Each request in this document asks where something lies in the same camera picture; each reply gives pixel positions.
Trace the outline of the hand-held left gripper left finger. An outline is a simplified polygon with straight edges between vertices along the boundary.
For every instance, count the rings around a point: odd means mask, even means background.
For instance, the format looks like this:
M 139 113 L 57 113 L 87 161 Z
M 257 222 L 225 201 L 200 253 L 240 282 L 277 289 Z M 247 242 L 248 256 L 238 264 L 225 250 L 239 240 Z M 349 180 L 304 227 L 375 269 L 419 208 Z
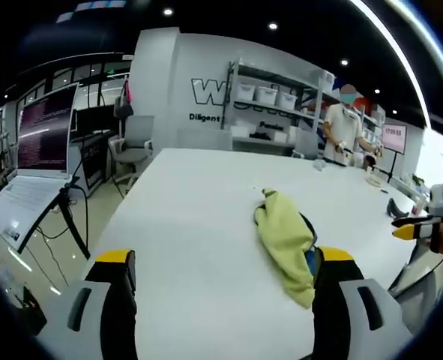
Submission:
M 136 359 L 136 255 L 100 254 L 46 309 L 38 341 L 54 359 Z

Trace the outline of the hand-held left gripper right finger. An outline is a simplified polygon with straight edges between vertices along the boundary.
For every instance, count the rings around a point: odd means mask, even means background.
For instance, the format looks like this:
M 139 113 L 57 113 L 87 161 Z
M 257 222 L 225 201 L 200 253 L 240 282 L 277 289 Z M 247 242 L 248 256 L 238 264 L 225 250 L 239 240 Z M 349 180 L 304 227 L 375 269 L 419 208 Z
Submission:
M 315 298 L 311 359 L 393 359 L 412 339 L 399 303 L 344 250 L 310 253 Z

